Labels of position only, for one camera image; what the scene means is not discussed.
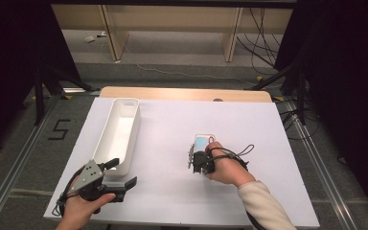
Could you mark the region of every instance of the white rectangular container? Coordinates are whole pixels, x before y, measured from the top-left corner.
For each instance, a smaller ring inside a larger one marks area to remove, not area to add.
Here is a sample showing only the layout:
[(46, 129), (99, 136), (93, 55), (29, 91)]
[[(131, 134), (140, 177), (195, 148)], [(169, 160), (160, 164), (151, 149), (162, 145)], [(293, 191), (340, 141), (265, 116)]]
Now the white rectangular container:
[(139, 100), (115, 99), (93, 156), (98, 164), (119, 158), (119, 165), (105, 171), (106, 174), (128, 173), (140, 121)]

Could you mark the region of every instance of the hand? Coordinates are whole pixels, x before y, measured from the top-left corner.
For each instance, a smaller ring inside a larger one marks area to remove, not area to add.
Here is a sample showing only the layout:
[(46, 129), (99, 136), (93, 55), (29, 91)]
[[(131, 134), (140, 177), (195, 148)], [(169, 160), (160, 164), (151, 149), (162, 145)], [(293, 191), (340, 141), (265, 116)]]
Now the hand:
[(87, 201), (79, 195), (69, 197), (65, 203), (64, 217), (57, 226), (57, 230), (82, 229), (92, 214), (113, 198), (115, 198), (114, 194), (102, 195), (94, 201)]
[[(222, 148), (219, 142), (210, 143), (205, 151), (213, 148)], [(214, 149), (212, 151), (213, 156), (224, 155), (225, 153), (220, 149)], [(245, 184), (247, 182), (256, 181), (255, 177), (249, 173), (242, 165), (233, 159), (220, 158), (214, 161), (215, 171), (207, 174), (207, 177), (212, 180), (216, 180), (223, 184), (233, 184), (236, 187)]]

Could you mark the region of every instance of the gray carpet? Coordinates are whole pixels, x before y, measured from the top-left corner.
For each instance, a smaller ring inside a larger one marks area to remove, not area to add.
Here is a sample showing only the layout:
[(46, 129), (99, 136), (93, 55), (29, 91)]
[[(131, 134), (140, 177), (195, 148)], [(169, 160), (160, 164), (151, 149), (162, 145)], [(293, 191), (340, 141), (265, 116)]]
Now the gray carpet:
[[(94, 87), (108, 85), (118, 86), (148, 86), (148, 87), (179, 87), (179, 88), (222, 88), (244, 89), (249, 84), (240, 80), (216, 80), (212, 78), (195, 78), (183, 75), (162, 74), (155, 71), (146, 71), (136, 65), (116, 64), (77, 64), (81, 78)], [(238, 78), (243, 81), (257, 83), (256, 76), (260, 76), (249, 67), (203, 67), (203, 66), (170, 66), (144, 65), (147, 68), (165, 72), (183, 72), (190, 75), (210, 75), (214, 77)], [(273, 73), (272, 70), (258, 69)], [(65, 87), (74, 85), (62, 83)], [(267, 88), (272, 96), (279, 96), (279, 87)], [(19, 110), (12, 126), (2, 139), (4, 148), (0, 150), (0, 184), (6, 176), (22, 145), (28, 138), (35, 120), (35, 105), (33, 93), (26, 99), (26, 109)], [(70, 100), (60, 100), (48, 118), (43, 133), (34, 147), (33, 153), (20, 175), (15, 188), (39, 191), (53, 191), (59, 177), (67, 163), (73, 146), (80, 134), (81, 127), (94, 100), (93, 96), (73, 96)], [(309, 99), (306, 107), (314, 110)], [(285, 103), (277, 103), (279, 113), (287, 111)], [(312, 139), (326, 162), (329, 171), (339, 192), (352, 211), (358, 229), (368, 229), (368, 200), (357, 184), (349, 167), (339, 163), (337, 148), (323, 124), (320, 123), (314, 112), (306, 112), (307, 128), (312, 133)], [(53, 132), (58, 120), (58, 127), (68, 129), (62, 140), (50, 140), (61, 137), (61, 133)], [(299, 138), (294, 126), (287, 130), (290, 138)], [(320, 229), (343, 229), (334, 212), (334, 208), (325, 193), (321, 181), (311, 160), (307, 155), (301, 140), (290, 140), (291, 148), (299, 170), (303, 176), (314, 210), (318, 215)], [(44, 219), (43, 213), (50, 200), (44, 195), (11, 195), (0, 214), (0, 229), (54, 229), (56, 223)], [(104, 224), (90, 223), (84, 229), (105, 229)], [(155, 227), (120, 226), (112, 229), (157, 229)]]

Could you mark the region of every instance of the black cable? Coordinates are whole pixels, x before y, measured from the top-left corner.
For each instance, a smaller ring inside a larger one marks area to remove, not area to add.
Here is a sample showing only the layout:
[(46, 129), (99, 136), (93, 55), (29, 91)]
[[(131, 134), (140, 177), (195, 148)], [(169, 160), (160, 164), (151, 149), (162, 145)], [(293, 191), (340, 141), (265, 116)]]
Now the black cable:
[(245, 50), (247, 50), (248, 52), (252, 53), (252, 55), (257, 56), (258, 58), (260, 58), (262, 61), (264, 61), (265, 63), (267, 63), (268, 65), (270, 65), (271, 67), (273, 67), (273, 64), (270, 63), (268, 60), (266, 60), (264, 57), (260, 56), (259, 54), (257, 54), (256, 52), (250, 50), (250, 48), (248, 48), (246, 45), (243, 44), (243, 42), (241, 42), (241, 40), (237, 37), (238, 42), (244, 47)]
[(265, 9), (261, 8), (261, 24), (260, 24), (260, 26), (258, 25), (258, 22), (255, 18), (255, 15), (253, 14), (253, 11), (252, 11), (251, 8), (249, 8), (249, 11), (250, 11), (250, 14), (252, 15), (252, 18), (255, 21), (256, 27), (258, 28), (258, 31), (259, 31), (258, 38), (256, 39), (256, 44), (258, 42), (259, 35), (261, 35), (262, 39), (264, 41), (264, 46), (266, 47), (265, 51), (267, 53), (267, 57), (269, 58), (269, 60), (271, 62), (271, 65), (273, 66), (273, 62), (271, 61), (270, 54), (274, 57), (274, 59), (276, 59), (276, 57), (271, 52), (271, 49), (270, 49), (269, 45), (267, 44), (267, 41), (265, 40), (265, 27), (264, 27), (264, 24), (263, 24), (263, 22), (265, 20)]
[[(280, 113), (280, 115), (284, 115), (284, 114), (287, 114), (286, 118), (283, 120), (283, 125), (286, 124), (287, 120), (290, 118), (290, 116), (296, 114), (296, 109), (295, 110), (292, 110), (292, 111), (288, 111), (288, 112), (283, 112), (283, 113)], [(317, 119), (317, 120), (314, 120), (313, 118), (307, 116), (307, 115), (304, 115), (305, 118), (311, 120), (311, 121), (314, 121), (316, 122), (316, 128), (315, 128), (315, 131), (313, 131), (312, 133), (309, 133), (309, 135), (305, 138), (294, 138), (294, 137), (288, 137), (289, 140), (293, 140), (293, 141), (305, 141), (307, 140), (308, 138), (311, 138), (318, 130), (319, 130), (319, 123), (320, 123), (320, 119)], [(294, 118), (287, 127), (285, 127), (285, 131), (289, 130), (291, 128), (291, 126), (294, 124), (294, 122), (299, 119), (299, 117), (296, 117)]]
[(280, 46), (280, 42), (277, 40), (276, 36), (275, 36), (274, 34), (271, 34), (271, 35), (273, 36), (274, 40), (277, 42), (277, 45), (279, 45), (279, 46)]
[[(256, 46), (257, 48), (260, 48), (260, 49), (263, 49), (263, 50), (267, 50), (267, 48), (262, 47), (262, 46), (260, 46), (260, 45), (258, 45), (258, 44), (253, 43), (253, 41), (251, 41), (251, 40), (249, 39), (249, 37), (247, 37), (247, 34), (243, 34), (243, 35), (244, 35), (244, 37), (246, 38), (246, 40), (247, 40), (249, 43), (251, 43), (252, 45)], [(275, 50), (270, 50), (270, 51), (271, 51), (271, 52), (274, 52), (274, 53), (279, 53), (278, 51), (275, 51)]]
[[(264, 46), (266, 47), (266, 48), (268, 48), (268, 49), (270, 49), (270, 47), (268, 46), (268, 44), (267, 44), (267, 42), (266, 42), (266, 40), (265, 40), (265, 28), (264, 28), (264, 24), (263, 24), (263, 22), (264, 22), (264, 19), (265, 19), (265, 8), (261, 8), (261, 27), (260, 27), (260, 29), (259, 29), (259, 31), (260, 31), (260, 33), (261, 33), (261, 35), (262, 35), (262, 39), (263, 39), (263, 42), (264, 42)], [(265, 53), (267, 54), (267, 57), (268, 57), (268, 59), (270, 60), (270, 63), (272, 64), (272, 65), (274, 65), (273, 64), (273, 61), (271, 60), (271, 58), (270, 58), (270, 54), (268, 53), (268, 50), (267, 49), (265, 49)]]
[(64, 207), (65, 202), (69, 197), (72, 197), (73, 195), (68, 196), (68, 190), (70, 189), (71, 184), (73, 183), (74, 179), (81, 174), (83, 168), (85, 166), (82, 166), (79, 170), (77, 170), (73, 176), (71, 177), (70, 181), (68, 181), (68, 184), (65, 186), (64, 192), (59, 196), (59, 199), (56, 202), (56, 207), (53, 209), (52, 214), (53, 216), (59, 217), (64, 216)]
[(229, 150), (229, 149), (226, 149), (226, 148), (220, 148), (220, 147), (216, 147), (216, 148), (212, 148), (212, 149), (208, 149), (208, 152), (207, 152), (207, 155), (212, 155), (212, 151), (213, 150), (221, 150), (223, 153), (225, 153), (225, 155), (219, 155), (219, 156), (214, 156), (214, 157), (211, 157), (209, 159), (207, 159), (203, 164), (206, 164), (208, 162), (211, 162), (211, 161), (215, 161), (217, 159), (220, 159), (220, 158), (230, 158), (230, 159), (233, 159), (233, 160), (236, 160), (238, 161), (246, 170), (247, 170), (247, 164), (249, 162), (244, 162), (240, 156), (242, 155), (246, 155), (248, 154), (249, 152), (251, 152), (253, 149), (255, 148), (255, 145), (248, 145), (243, 151), (241, 151), (240, 153), (234, 153), (233, 151)]

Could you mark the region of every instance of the white sleeve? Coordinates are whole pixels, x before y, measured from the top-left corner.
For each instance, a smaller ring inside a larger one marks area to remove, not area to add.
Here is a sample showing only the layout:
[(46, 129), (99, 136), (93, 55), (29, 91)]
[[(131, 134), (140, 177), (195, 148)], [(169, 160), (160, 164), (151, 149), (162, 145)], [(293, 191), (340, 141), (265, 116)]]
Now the white sleeve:
[(238, 195), (247, 211), (262, 227), (267, 230), (296, 229), (280, 203), (270, 194), (261, 181), (241, 185)]

